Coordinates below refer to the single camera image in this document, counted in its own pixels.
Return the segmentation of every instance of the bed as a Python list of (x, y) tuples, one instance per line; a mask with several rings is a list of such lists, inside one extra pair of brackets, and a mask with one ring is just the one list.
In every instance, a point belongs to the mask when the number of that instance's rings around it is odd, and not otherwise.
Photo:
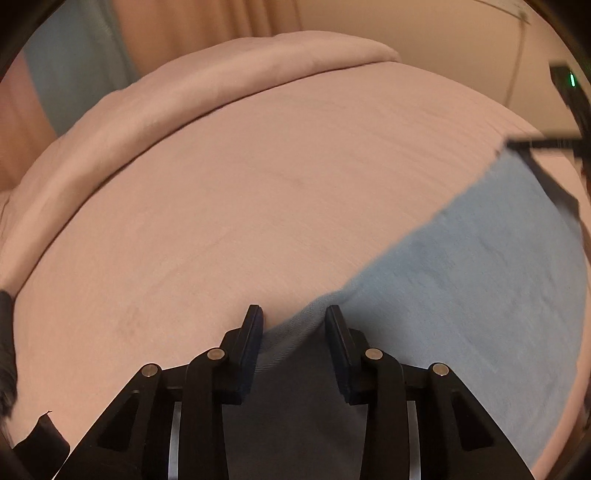
[(230, 475), (354, 478), (363, 411), (320, 386), (319, 312), (336, 301), (400, 361), (452, 366), (545, 478), (591, 372), (591, 206), (566, 157), (503, 150), (532, 133), (326, 32), (225, 42), (105, 96), (2, 198), (11, 436), (51, 411), (75, 445), (141, 365), (188, 363), (258, 303)]

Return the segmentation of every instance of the blue towel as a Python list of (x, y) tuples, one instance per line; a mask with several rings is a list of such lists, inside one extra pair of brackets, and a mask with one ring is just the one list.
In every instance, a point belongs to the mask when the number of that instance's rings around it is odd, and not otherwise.
[(337, 390), (322, 329), (335, 303), (400, 362), (449, 364), (533, 466), (576, 375), (586, 286), (576, 200), (503, 152), (430, 223), (265, 334), (250, 396), (224, 407), (230, 477), (359, 478), (366, 407)]

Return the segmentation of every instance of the beige curtain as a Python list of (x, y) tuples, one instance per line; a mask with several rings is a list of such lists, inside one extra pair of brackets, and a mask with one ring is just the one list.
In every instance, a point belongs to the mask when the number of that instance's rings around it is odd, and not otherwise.
[(55, 139), (21, 53), (0, 82), (0, 191), (16, 186)]
[(238, 37), (301, 30), (296, 0), (112, 0), (140, 75)]

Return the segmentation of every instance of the silver pin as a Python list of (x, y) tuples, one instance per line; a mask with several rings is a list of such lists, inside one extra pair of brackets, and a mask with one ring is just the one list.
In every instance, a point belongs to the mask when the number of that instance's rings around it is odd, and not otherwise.
[(433, 371), (440, 377), (445, 377), (449, 373), (449, 367), (446, 364), (435, 364)]
[(207, 352), (207, 358), (210, 360), (221, 360), (226, 355), (221, 348), (212, 348), (209, 352)]
[(142, 375), (145, 377), (153, 377), (158, 373), (158, 365), (148, 364), (142, 368)]
[(384, 354), (378, 348), (368, 348), (365, 351), (365, 356), (367, 358), (369, 358), (370, 360), (379, 360), (380, 358), (382, 358), (384, 356)]

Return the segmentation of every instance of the pink blanket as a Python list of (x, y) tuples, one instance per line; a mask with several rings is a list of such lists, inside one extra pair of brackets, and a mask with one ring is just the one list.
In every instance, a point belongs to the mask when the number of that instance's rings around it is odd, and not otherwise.
[[(187, 363), (253, 299), (276, 325), (340, 288), (477, 180), (507, 135), (534, 131), (397, 60), (338, 34), (236, 40), (107, 96), (54, 142), (0, 219), (0, 288), (19, 293), (15, 439), (52, 410), (75, 444), (143, 363)], [(549, 165), (584, 199), (566, 159)]]

